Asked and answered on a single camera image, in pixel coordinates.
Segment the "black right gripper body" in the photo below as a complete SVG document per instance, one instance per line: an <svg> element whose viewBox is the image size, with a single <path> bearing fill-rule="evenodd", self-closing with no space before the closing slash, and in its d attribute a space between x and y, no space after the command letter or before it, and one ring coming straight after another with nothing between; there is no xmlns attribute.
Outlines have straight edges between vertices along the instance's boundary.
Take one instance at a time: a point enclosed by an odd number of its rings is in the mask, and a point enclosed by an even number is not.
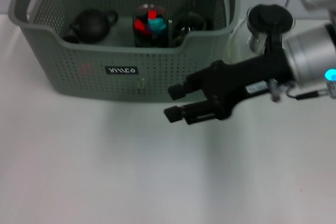
<svg viewBox="0 0 336 224"><path fill-rule="evenodd" d="M240 102L264 94L247 92L246 87L257 82L267 82L267 91L275 94L282 84L293 80L283 49L227 65L222 61L214 62L204 79L204 95L211 105L210 119L225 120Z"/></svg>

